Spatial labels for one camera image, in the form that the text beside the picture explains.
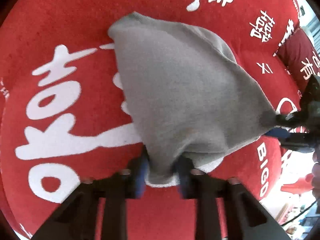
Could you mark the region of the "right hand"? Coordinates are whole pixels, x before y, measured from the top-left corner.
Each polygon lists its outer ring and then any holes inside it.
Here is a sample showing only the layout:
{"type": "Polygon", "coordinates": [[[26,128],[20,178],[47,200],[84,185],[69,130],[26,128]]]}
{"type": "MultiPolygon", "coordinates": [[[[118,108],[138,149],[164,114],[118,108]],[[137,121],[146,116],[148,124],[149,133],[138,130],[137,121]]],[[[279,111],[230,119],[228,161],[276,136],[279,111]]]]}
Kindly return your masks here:
{"type": "Polygon", "coordinates": [[[312,175],[313,179],[311,181],[311,185],[313,187],[312,194],[316,199],[319,199],[320,196],[320,165],[319,165],[319,154],[316,152],[313,154],[312,157],[313,161],[315,162],[312,168],[312,175]]]}

